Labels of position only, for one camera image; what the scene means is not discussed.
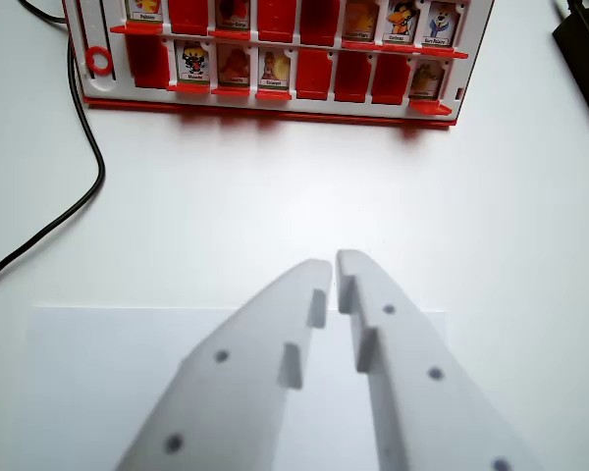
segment white paper sheet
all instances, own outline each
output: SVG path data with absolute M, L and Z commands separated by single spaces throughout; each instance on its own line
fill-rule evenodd
M 182 358 L 233 310 L 35 308 L 14 471 L 112 471 Z M 445 338 L 445 317 L 428 313 Z M 274 470 L 378 469 L 365 375 L 347 316 L 312 335 L 289 393 Z

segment character name label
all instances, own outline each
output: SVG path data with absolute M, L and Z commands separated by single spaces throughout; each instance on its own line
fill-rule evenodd
M 360 31 L 352 31 L 346 34 L 347 37 L 353 37 L 357 39 L 370 39 L 371 33 L 370 32 L 360 32 Z
M 248 78 L 245 77 L 231 77 L 228 81 L 231 83 L 248 83 Z
M 410 37 L 407 34 L 384 34 L 385 41 L 409 42 Z
M 200 80 L 200 81 L 209 81 L 209 77 L 206 76 L 200 76 L 199 74 L 187 74 L 187 73 L 182 73 L 181 74 L 181 78 L 183 80 Z
M 248 29 L 248 22 L 222 22 L 222 26 Z
M 134 20 L 147 20 L 150 22 L 161 22 L 163 16 L 161 15 L 149 15 L 147 13 L 133 13 Z
M 259 81 L 260 85 L 266 85 L 266 86 L 282 86 L 282 87 L 287 87 L 288 83 L 285 80 L 267 80 L 267 79 L 262 79 Z
M 447 46 L 450 41 L 448 39 L 439 39 L 438 37 L 424 37 L 425 44 L 436 44 L 437 46 Z

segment red flip-down tile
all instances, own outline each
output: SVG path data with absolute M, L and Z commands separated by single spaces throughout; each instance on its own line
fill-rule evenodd
M 428 56 L 452 57 L 454 59 L 466 59 L 469 57 L 468 54 L 465 54 L 464 52 L 458 52 L 452 47 L 423 46 L 421 47 L 420 52 L 421 54 L 426 54 Z
M 255 93 L 255 98 L 258 100 L 289 101 L 293 99 L 293 96 L 289 91 L 258 90 Z
M 327 100 L 332 80 L 332 61 L 327 51 L 300 49 L 296 66 L 296 98 Z
M 301 0 L 301 44 L 333 46 L 340 0 Z
M 338 56 L 334 94 L 336 101 L 364 103 L 371 63 L 364 52 L 342 51 Z
M 219 86 L 212 90 L 214 95 L 229 96 L 250 96 L 251 90 L 248 86 Z
M 408 106 L 430 116 L 448 116 L 452 113 L 452 108 L 442 105 L 439 100 L 410 100 Z
M 296 0 L 258 0 L 260 41 L 293 42 Z
M 455 51 L 452 47 L 417 47 L 412 44 L 383 44 L 381 49 L 389 52 L 403 52 L 423 54 L 424 56 L 451 57 L 453 59 L 466 59 L 469 57 L 464 52 Z
M 250 31 L 228 31 L 226 29 L 214 29 L 209 31 L 210 36 L 223 37 L 225 39 L 237 39 L 239 41 L 249 41 L 251 39 Z
M 177 82 L 176 85 L 166 86 L 166 89 L 169 91 L 179 91 L 183 93 L 209 93 L 209 84 Z
M 109 30 L 118 34 L 155 35 L 161 34 L 164 27 L 160 23 L 132 22 L 128 20 L 124 25 L 113 26 Z
M 135 86 L 166 88 L 170 81 L 168 49 L 159 36 L 129 35 L 127 52 Z
M 401 105 L 409 76 L 410 66 L 404 56 L 380 54 L 371 88 L 373 103 Z
M 354 49 L 354 50 L 360 50 L 360 51 L 377 51 L 381 48 L 382 48 L 382 46 L 378 46 L 374 42 L 345 41 L 343 39 L 343 49 Z
M 168 12 L 173 32 L 207 35 L 209 0 L 168 0 Z

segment guess who game board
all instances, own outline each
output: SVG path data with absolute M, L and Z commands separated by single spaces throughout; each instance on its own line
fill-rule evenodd
M 91 106 L 440 126 L 457 121 L 492 6 L 64 0 Z

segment cartoon character picture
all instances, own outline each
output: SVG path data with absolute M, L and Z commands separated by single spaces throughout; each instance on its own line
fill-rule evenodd
M 412 42 L 414 26 L 419 11 L 414 6 L 413 0 L 396 0 L 389 3 L 389 12 L 386 17 L 388 23 L 385 42 Z
M 248 0 L 217 0 L 216 27 L 223 29 L 249 29 Z
M 264 74 L 262 80 L 274 80 L 275 79 L 275 54 L 267 52 L 264 55 Z
M 127 15 L 131 20 L 161 23 L 161 0 L 126 0 Z
M 458 17 L 455 4 L 432 2 L 428 14 L 430 33 L 423 38 L 423 43 L 433 46 L 449 46 L 454 38 Z
M 288 90 L 291 58 L 282 49 L 259 50 L 259 88 Z
M 205 51 L 200 47 L 187 47 L 182 56 L 191 74 L 203 75 L 201 68 L 205 63 Z
M 175 41 L 177 80 L 190 83 L 209 82 L 209 55 L 195 41 Z
M 218 81 L 225 85 L 248 86 L 249 58 L 239 46 L 218 46 Z
M 378 5 L 372 0 L 351 0 L 345 7 L 343 38 L 352 41 L 370 41 L 375 33 Z
M 436 16 L 434 20 L 430 22 L 430 37 L 436 37 L 439 32 L 445 31 L 448 27 L 450 27 L 450 20 L 448 16 L 450 15 L 450 10 L 448 8 L 442 8 L 439 10 L 439 14 Z
M 443 80 L 443 67 L 438 61 L 419 61 L 412 85 L 410 98 L 436 98 Z
M 143 9 L 146 13 L 159 12 L 159 1 L 158 0 L 135 0 L 135 5 L 139 9 Z

